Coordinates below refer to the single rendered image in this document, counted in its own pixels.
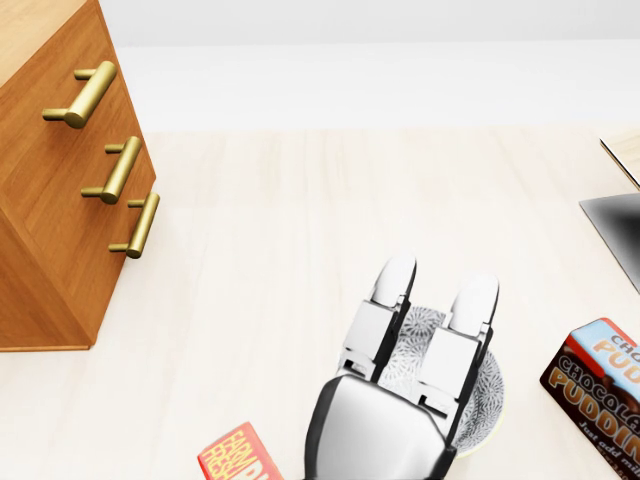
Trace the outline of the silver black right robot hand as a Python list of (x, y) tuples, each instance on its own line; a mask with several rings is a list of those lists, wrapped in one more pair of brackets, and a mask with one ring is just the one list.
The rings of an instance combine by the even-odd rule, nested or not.
[(308, 426), (305, 480), (443, 480), (457, 455), (464, 410), (493, 336), (499, 281), (477, 274), (436, 326), (411, 391), (384, 387), (417, 272), (413, 255), (390, 258), (360, 304), (335, 376)]

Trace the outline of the grey patterned bowl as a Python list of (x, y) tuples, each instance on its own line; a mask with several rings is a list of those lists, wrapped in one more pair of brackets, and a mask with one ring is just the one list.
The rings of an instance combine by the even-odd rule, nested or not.
[[(406, 399), (412, 396), (431, 338), (444, 320), (445, 314), (437, 310), (421, 306), (409, 309), (379, 379), (382, 387)], [(472, 454), (489, 441), (502, 421), (504, 404), (504, 378), (495, 356), (487, 352), (454, 437), (459, 458)]]

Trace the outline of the small wooden drawer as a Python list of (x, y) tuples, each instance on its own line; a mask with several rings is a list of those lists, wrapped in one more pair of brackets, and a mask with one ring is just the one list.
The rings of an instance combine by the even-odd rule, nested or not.
[(63, 230), (67, 235), (63, 243), (67, 260), (62, 279), (72, 310), (88, 336), (88, 345), (96, 341), (125, 261), (123, 253), (111, 253), (108, 245), (129, 240), (139, 211), (128, 208), (127, 202), (145, 198), (155, 179), (151, 160), (143, 157), (134, 166), (116, 204), (74, 195), (69, 208), (72, 223)]

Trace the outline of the medium wooden drawer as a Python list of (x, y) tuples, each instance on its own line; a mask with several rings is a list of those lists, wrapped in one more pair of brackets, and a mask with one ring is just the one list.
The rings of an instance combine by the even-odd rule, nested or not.
[(28, 177), (33, 197), (23, 196), (27, 226), (53, 266), (66, 292), (81, 307), (109, 301), (125, 260), (111, 253), (111, 243), (129, 240), (138, 211), (129, 200), (151, 191), (155, 172), (146, 149), (135, 164), (117, 203), (85, 198), (84, 187), (103, 187), (119, 161), (106, 145), (123, 144), (141, 135), (131, 100), (114, 83), (86, 127), (74, 130), (61, 122), (46, 122), (38, 153), (38, 169)]

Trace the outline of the wooden cabinet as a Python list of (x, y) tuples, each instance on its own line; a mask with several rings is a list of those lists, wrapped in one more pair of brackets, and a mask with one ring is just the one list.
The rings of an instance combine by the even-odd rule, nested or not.
[[(86, 0), (0, 0), (0, 88)], [(43, 249), (0, 194), (0, 351), (86, 349)]]

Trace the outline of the large wooden drawer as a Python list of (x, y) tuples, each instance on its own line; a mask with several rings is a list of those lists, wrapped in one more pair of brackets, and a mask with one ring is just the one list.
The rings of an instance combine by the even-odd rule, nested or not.
[(42, 114), (79, 96), (87, 83), (75, 71), (116, 60), (99, 3), (86, 0), (0, 88), (0, 194), (44, 251), (106, 252), (108, 243), (127, 240), (136, 214), (126, 203), (146, 195), (155, 179), (139, 153), (117, 203), (81, 195), (112, 172), (118, 156), (106, 145), (141, 134), (122, 74), (83, 128)]

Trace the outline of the red printed food box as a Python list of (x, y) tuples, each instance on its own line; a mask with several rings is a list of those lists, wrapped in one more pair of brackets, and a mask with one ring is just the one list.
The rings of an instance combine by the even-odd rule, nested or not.
[(284, 480), (250, 422), (245, 422), (198, 455), (207, 480)]

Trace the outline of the chocolate pudding box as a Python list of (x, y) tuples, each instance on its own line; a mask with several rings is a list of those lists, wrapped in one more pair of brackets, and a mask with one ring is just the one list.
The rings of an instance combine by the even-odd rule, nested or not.
[(640, 480), (640, 344), (594, 320), (570, 332), (540, 383), (622, 480)]

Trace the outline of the flat dark stove plate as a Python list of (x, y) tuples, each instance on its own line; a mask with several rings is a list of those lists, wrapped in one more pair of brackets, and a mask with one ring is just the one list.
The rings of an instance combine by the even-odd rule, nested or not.
[(579, 204), (640, 294), (640, 193), (582, 200)]

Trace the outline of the pale wooden board dark edge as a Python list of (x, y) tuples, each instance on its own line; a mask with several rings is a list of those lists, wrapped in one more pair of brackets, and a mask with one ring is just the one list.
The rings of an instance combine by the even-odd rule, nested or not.
[(640, 191), (640, 128), (605, 136), (600, 139), (600, 144)]

